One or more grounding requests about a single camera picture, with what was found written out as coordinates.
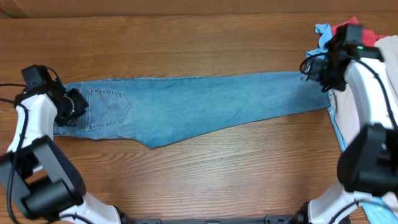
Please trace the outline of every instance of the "pocket stitching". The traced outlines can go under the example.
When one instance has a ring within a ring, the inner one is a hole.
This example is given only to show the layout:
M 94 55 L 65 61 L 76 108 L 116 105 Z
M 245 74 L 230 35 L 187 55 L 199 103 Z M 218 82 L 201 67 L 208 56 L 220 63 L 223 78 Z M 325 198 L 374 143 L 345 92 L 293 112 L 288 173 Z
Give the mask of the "pocket stitching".
M 107 124 L 107 125 L 102 125 L 102 126 L 97 126 L 97 127 L 94 126 L 93 128 L 90 128 L 91 110 L 88 110 L 88 124 L 87 124 L 86 131 L 91 131 L 91 130 L 93 130 L 93 129 L 103 128 L 103 127 L 107 127 L 107 126 L 115 125 L 115 124 L 122 124 L 122 123 L 126 120 L 127 115 L 130 113 L 131 108 L 132 108 L 132 104 L 131 104 L 131 102 L 129 101 L 129 99 L 126 97 L 126 95 L 125 95 L 123 92 L 119 92 L 119 91 L 88 89 L 88 95 L 89 95 L 89 96 L 88 96 L 88 98 L 89 98 L 88 101 L 89 101 L 89 104 L 91 103 L 91 91 L 92 91 L 92 90 L 96 90 L 96 91 L 107 91 L 107 92 L 113 92 L 113 93 L 118 93 L 118 94 L 120 94 L 120 95 L 123 97 L 124 101 L 127 103 L 127 110 L 126 110 L 126 112 L 124 113 L 123 120 L 118 121 L 118 122 L 115 122 L 115 123 Z

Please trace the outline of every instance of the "pant leg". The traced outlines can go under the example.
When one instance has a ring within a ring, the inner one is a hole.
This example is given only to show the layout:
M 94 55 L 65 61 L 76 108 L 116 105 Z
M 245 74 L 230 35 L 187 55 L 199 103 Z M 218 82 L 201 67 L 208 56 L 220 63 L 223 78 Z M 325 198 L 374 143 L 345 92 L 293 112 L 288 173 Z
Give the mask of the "pant leg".
M 130 138 L 157 147 L 218 129 L 330 106 L 300 72 L 233 77 L 133 78 L 72 83 L 87 99 L 76 127 L 55 134 Z

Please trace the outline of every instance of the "wooden table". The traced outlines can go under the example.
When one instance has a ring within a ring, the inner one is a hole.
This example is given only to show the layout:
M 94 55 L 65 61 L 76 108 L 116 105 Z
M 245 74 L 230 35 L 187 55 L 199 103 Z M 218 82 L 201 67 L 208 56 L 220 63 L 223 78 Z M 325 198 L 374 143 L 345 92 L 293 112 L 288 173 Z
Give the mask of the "wooden table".
M 378 34 L 398 30 L 393 12 L 356 13 Z M 1 83 L 23 83 L 34 63 L 65 83 L 111 77 L 239 75 L 298 70 L 317 47 L 316 23 L 350 13 L 1 19 Z M 21 89 L 3 87 L 13 99 Z M 16 112 L 0 103 L 0 145 Z M 55 138 L 87 189 L 131 218 L 234 218 L 294 213 L 336 179 L 340 149 L 326 110 L 269 119 L 148 149 L 133 140 Z M 7 223 L 0 190 L 0 222 Z M 362 210 L 354 223 L 367 223 Z

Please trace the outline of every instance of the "jeans pocket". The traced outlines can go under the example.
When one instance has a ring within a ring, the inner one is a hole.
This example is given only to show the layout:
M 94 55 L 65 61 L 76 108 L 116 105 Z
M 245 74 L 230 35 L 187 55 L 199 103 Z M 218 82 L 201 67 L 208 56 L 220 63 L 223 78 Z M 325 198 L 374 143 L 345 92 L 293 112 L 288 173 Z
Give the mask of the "jeans pocket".
M 88 104 L 86 131 L 121 124 L 132 108 L 124 93 L 110 90 L 88 89 Z

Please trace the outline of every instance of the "red cloth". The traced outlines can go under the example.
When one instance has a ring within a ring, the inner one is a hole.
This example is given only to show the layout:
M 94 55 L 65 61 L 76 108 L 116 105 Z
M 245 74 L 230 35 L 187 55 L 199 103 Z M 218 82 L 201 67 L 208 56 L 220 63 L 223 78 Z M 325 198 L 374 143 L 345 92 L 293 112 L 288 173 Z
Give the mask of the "red cloth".
M 358 25 L 358 19 L 353 16 L 348 21 L 338 24 L 336 26 L 331 27 L 331 33 L 333 35 L 336 34 L 336 30 L 338 27 L 341 27 L 345 24 L 355 24 Z M 380 40 L 381 38 L 387 37 L 386 35 L 376 35 L 373 30 L 363 30 L 362 31 L 362 44 L 370 47 L 374 47 L 376 41 Z

